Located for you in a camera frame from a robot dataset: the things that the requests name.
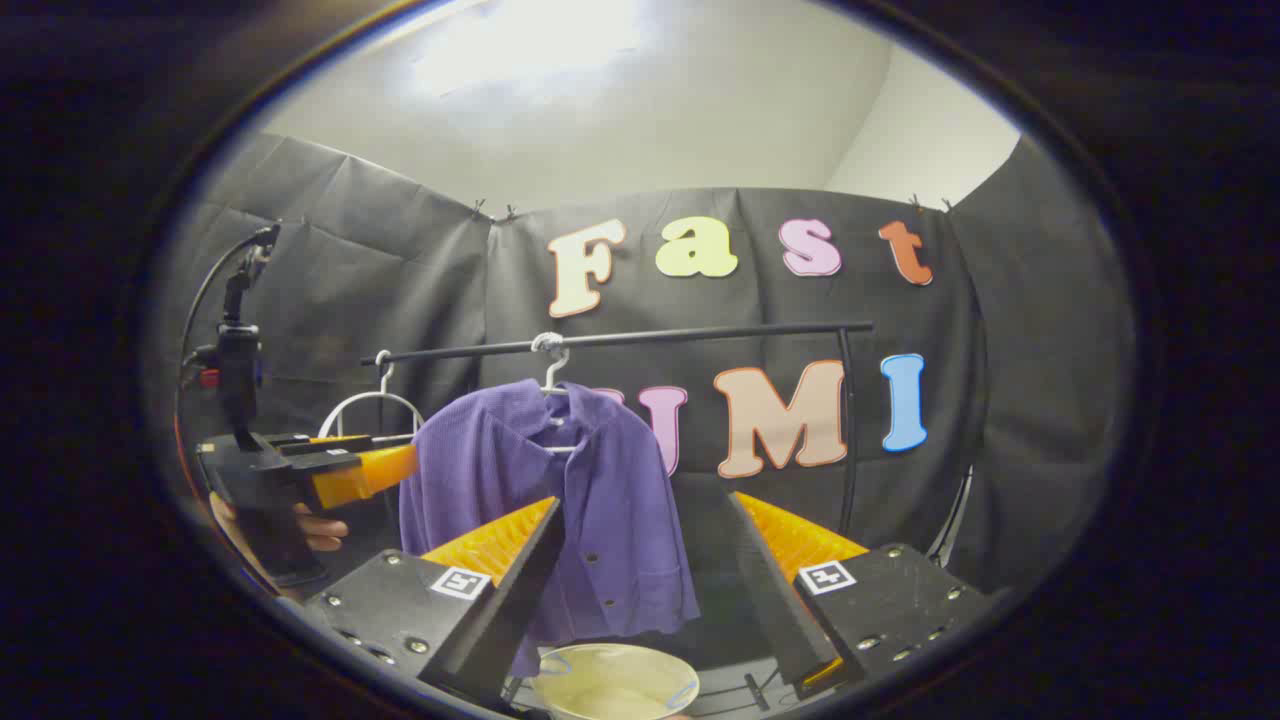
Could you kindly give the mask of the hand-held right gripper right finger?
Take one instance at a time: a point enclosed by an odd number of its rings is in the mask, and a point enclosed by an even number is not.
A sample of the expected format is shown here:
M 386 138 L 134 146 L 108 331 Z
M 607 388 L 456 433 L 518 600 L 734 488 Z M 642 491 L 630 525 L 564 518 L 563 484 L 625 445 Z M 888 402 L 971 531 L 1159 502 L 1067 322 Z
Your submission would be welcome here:
M 909 546 L 867 548 L 742 492 L 728 506 L 756 625 L 800 700 L 895 676 L 1000 602 Z

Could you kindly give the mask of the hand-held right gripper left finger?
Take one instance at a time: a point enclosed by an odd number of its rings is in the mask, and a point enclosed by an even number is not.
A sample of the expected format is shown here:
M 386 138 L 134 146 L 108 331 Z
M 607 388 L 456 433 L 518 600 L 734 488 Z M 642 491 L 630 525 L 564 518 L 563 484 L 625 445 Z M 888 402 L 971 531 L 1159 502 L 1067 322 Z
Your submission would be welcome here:
M 563 543 L 561 501 L 547 497 L 431 559 L 385 550 L 310 598 L 305 615 L 387 673 L 502 711 Z

